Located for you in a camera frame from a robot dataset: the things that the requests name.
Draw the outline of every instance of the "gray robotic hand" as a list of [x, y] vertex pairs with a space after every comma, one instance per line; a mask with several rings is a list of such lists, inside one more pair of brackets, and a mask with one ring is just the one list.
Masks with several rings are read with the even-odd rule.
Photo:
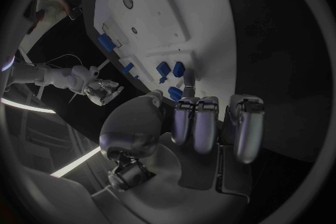
[[79, 95], [86, 95], [94, 104], [102, 106], [116, 98], [124, 87], [111, 80], [97, 79], [99, 70], [91, 66], [73, 68], [50, 68], [46, 65], [31, 66], [14, 63], [6, 89], [13, 83], [34, 83], [38, 86], [54, 85], [68, 88]]

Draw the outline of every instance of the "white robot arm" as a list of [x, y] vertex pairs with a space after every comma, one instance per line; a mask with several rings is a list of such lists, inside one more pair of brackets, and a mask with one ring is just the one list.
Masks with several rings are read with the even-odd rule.
[[14, 63], [7, 88], [13, 83], [34, 83], [38, 86], [54, 85], [57, 88], [69, 88], [71, 91], [87, 95], [96, 105], [106, 105], [117, 97], [124, 87], [111, 80], [98, 80], [99, 70], [91, 66], [73, 68], [50, 68], [46, 65], [37, 67], [23, 63]]

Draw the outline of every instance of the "light strip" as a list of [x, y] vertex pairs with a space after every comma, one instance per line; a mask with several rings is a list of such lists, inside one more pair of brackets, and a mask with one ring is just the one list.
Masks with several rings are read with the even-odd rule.
[[56, 114], [56, 112], [52, 111], [51, 109], [35, 108], [33, 106], [23, 105], [23, 104], [19, 104], [17, 102], [9, 101], [9, 100], [4, 99], [4, 98], [1, 98], [1, 102], [5, 105], [11, 105], [11, 106], [14, 106], [16, 108], [22, 108], [22, 109], [31, 110], [31, 111]]
[[1, 72], [3, 72], [3, 71], [5, 71], [5, 70], [9, 69], [9, 67], [12, 66], [12, 64], [13, 64], [14, 59], [15, 59], [15, 56], [13, 56], [13, 59], [11, 60], [11, 62], [10, 62], [9, 64], [7, 64], [5, 67], [3, 67], [3, 68], [1, 69]]
[[75, 169], [78, 165], [82, 164], [83, 162], [85, 162], [86, 160], [88, 160], [89, 158], [91, 158], [94, 154], [96, 154], [99, 151], [100, 151], [100, 147], [92, 150], [88, 154], [85, 154], [84, 156], [80, 157], [78, 160], [75, 160], [74, 162], [72, 162], [71, 164], [67, 165], [66, 167], [64, 167], [64, 168], [62, 168], [62, 169], [54, 172], [53, 174], [51, 174], [51, 176], [54, 176], [56, 178], [62, 177], [66, 173], [68, 173], [71, 170]]

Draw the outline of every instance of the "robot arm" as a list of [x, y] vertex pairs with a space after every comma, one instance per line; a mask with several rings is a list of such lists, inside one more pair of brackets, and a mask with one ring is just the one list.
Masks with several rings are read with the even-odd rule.
[[13, 83], [34, 83], [38, 86], [54, 85], [57, 88], [69, 88], [71, 91], [87, 95], [96, 105], [106, 105], [117, 97], [123, 87], [111, 80], [98, 80], [99, 70], [91, 66], [90, 70], [84, 66], [73, 68], [50, 68], [46, 65], [37, 67], [23, 63], [14, 63], [8, 87]]

